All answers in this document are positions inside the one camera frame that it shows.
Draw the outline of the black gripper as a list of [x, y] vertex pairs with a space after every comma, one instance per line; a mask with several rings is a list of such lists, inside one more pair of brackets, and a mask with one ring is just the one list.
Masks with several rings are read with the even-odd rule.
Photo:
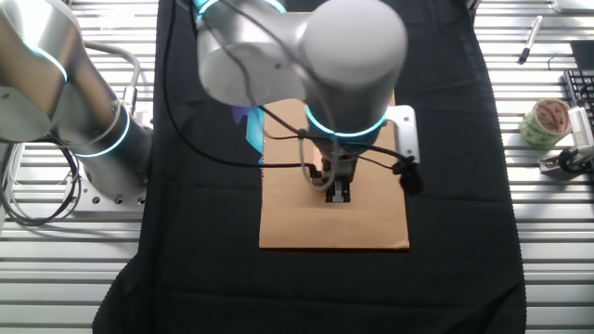
[[355, 169], [358, 157], [355, 155], [341, 155], [336, 164], [330, 159], [323, 158], [323, 179], [327, 181], [332, 172], [335, 172], [335, 178], [342, 181], [334, 181], [326, 190], [326, 202], [351, 201], [350, 183], [354, 181]]

